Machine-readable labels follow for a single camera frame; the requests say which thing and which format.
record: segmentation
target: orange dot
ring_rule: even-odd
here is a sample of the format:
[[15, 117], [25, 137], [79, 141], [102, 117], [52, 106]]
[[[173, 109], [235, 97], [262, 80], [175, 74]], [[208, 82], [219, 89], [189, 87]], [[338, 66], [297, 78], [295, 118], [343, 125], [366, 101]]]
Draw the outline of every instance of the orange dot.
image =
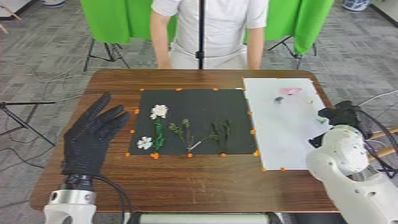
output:
[[260, 150], [256, 150], [256, 152], [253, 153], [254, 156], [260, 156]]

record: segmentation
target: person's arm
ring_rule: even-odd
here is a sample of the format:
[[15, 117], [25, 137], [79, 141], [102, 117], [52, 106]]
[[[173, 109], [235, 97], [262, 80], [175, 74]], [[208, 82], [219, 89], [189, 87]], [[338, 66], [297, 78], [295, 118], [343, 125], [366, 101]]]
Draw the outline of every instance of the person's arm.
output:
[[265, 28], [249, 29], [247, 69], [258, 70], [263, 62]]
[[169, 41], [167, 41], [169, 20], [171, 20], [171, 16], [164, 16], [153, 11], [151, 38], [153, 38], [153, 48], [155, 48], [157, 62], [159, 62], [160, 69], [171, 69]]
[[249, 30], [247, 42], [247, 69], [258, 70], [263, 61], [265, 27], [267, 27], [269, 0], [249, 0], [246, 27]]

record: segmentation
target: white robotic arm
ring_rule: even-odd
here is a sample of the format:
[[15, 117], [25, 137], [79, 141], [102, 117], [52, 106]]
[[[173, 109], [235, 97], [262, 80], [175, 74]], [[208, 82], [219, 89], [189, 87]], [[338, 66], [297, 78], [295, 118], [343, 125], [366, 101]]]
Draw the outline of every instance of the white robotic arm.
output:
[[377, 174], [354, 181], [347, 176], [366, 170], [363, 134], [347, 125], [326, 133], [322, 147], [308, 155], [308, 168], [324, 182], [329, 198], [349, 224], [398, 224], [398, 188]]

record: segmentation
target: robotic hand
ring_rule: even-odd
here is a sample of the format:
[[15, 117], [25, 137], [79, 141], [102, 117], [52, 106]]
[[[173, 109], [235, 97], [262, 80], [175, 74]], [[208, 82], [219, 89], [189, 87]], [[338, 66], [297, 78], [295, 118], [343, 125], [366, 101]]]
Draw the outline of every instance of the robotic hand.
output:
[[350, 224], [398, 224], [398, 188], [388, 176], [374, 170], [365, 181], [350, 179], [370, 165], [365, 138], [370, 130], [358, 117], [350, 101], [324, 109], [320, 116], [336, 125], [311, 141], [320, 148], [308, 155], [308, 168], [324, 182], [329, 198]]
[[45, 206], [47, 224], [63, 224], [70, 216], [73, 224], [93, 222], [93, 178], [100, 177], [109, 144], [130, 119], [130, 114], [121, 114], [121, 105], [100, 115], [109, 102], [111, 94], [105, 93], [64, 135], [66, 180], [61, 190], [52, 192], [50, 203]]

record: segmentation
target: wooden table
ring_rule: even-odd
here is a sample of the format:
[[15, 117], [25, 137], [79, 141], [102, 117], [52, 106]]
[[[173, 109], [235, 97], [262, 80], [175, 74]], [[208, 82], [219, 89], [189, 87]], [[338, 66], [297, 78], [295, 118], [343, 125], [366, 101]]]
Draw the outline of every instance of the wooden table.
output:
[[[310, 78], [326, 105], [331, 102], [313, 74], [306, 71], [199, 71], [199, 70], [100, 70], [93, 76], [66, 130], [105, 91], [112, 93], [109, 107], [123, 104], [134, 112], [141, 89], [231, 89], [244, 87], [247, 78]], [[253, 155], [196, 155], [192, 159], [162, 155], [127, 157], [135, 119], [111, 144], [103, 174], [125, 187], [141, 212], [336, 212], [324, 185], [308, 171], [262, 171]], [[31, 197], [41, 210], [50, 192], [59, 189], [63, 146], [48, 161]], [[95, 183], [98, 212], [119, 212], [119, 197], [103, 183]]]

